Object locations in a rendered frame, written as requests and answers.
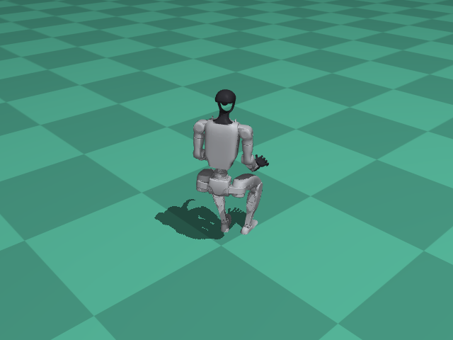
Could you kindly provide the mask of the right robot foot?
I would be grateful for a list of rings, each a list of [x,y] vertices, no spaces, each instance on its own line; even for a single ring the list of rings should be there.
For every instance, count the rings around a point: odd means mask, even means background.
[[[248,234],[256,225],[258,224],[257,220],[252,220],[251,227],[248,228],[248,224],[241,229],[242,234]]]

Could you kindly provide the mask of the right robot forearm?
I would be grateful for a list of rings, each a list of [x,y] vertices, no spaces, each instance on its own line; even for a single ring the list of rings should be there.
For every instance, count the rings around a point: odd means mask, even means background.
[[[258,168],[258,165],[257,165],[253,155],[251,157],[251,164],[252,165],[246,165],[246,167],[249,168],[252,172],[254,172]]]

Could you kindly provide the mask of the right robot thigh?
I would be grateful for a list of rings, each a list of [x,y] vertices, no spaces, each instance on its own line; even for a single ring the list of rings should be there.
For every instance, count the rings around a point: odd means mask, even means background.
[[[245,196],[245,192],[256,192],[256,186],[261,183],[261,179],[254,174],[242,174],[237,176],[229,187],[229,194],[236,198]]]

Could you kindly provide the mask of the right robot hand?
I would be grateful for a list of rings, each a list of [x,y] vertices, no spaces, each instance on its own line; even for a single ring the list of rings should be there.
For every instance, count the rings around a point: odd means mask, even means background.
[[[257,168],[256,170],[258,170],[260,167],[263,167],[263,166],[265,166],[265,165],[266,165],[266,166],[269,165],[269,163],[267,163],[268,160],[265,160],[265,157],[264,157],[264,158],[262,158],[262,157],[263,157],[263,155],[261,155],[260,157],[258,157],[258,155],[256,154],[255,161],[256,161],[256,163],[257,163],[257,165],[258,165],[258,168]],[[264,160],[265,160],[265,161],[264,161]],[[256,170],[255,170],[255,171],[256,171]]]

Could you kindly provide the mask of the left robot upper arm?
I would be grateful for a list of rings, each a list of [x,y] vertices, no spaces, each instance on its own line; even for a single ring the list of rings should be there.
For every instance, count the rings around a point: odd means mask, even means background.
[[[205,150],[202,148],[205,139],[205,125],[208,120],[199,120],[194,124],[193,131],[193,145],[194,145],[194,152],[193,156],[196,159],[204,159],[205,158]]]

